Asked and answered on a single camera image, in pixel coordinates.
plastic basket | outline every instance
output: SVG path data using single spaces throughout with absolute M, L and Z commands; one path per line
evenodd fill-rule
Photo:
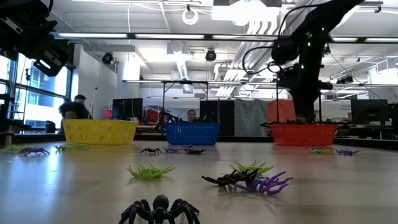
M 331 146 L 337 126 L 332 124 L 272 125 L 276 144 L 283 146 Z
M 117 145 L 134 139 L 138 123 L 118 120 L 66 119 L 63 121 L 67 142 Z
M 174 145 L 214 146 L 219 123 L 166 123 L 167 142 Z

ceiling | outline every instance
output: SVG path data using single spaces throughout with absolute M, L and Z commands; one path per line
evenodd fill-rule
M 160 5 L 133 5 L 129 9 L 130 32 L 145 33 L 199 33 L 199 34 L 244 34 L 248 26 L 236 26 L 231 21 L 212 21 L 212 0 L 201 1 L 202 6 L 192 6 L 192 9 L 202 10 L 198 14 L 198 22 L 187 25 L 182 21 L 182 12 L 185 6 L 164 5 L 167 11 L 161 11 Z M 296 0 L 297 5 L 306 4 L 308 0 Z M 343 25 L 336 28 L 332 35 L 343 36 L 398 36 L 398 1 L 383 0 L 382 11 L 374 13 L 377 8 L 361 7 Z M 60 32 L 128 32 L 127 10 L 129 4 L 103 4 L 101 2 L 80 2 L 72 0 L 55 1 L 53 14 L 50 19 L 57 20 L 56 27 Z M 163 59 L 168 41 L 159 40 L 98 40 L 93 45 L 133 45 L 146 61 L 146 68 L 142 71 L 147 74 L 166 74 L 177 69 L 174 62 Z M 217 53 L 217 62 L 230 62 L 235 58 L 241 46 L 240 42 L 207 42 L 189 41 L 188 45 L 193 52 L 193 60 L 187 62 L 189 70 L 213 71 L 216 63 L 205 62 L 207 49 L 213 48 Z M 352 68 L 354 76 L 365 81 L 367 68 L 384 58 L 398 55 L 398 45 L 369 45 L 369 44 L 331 44 L 331 53 L 345 68 Z M 115 52 L 119 60 L 127 60 L 129 52 Z M 333 57 L 323 59 L 325 68 L 322 69 L 320 79 L 327 79 L 332 75 L 344 71 Z

computer monitor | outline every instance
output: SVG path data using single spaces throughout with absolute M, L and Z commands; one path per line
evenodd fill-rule
M 142 98 L 114 99 L 112 117 L 116 119 L 137 118 L 142 121 Z
M 384 124 L 390 120 L 387 100 L 351 100 L 351 112 L 354 123 L 378 121 Z

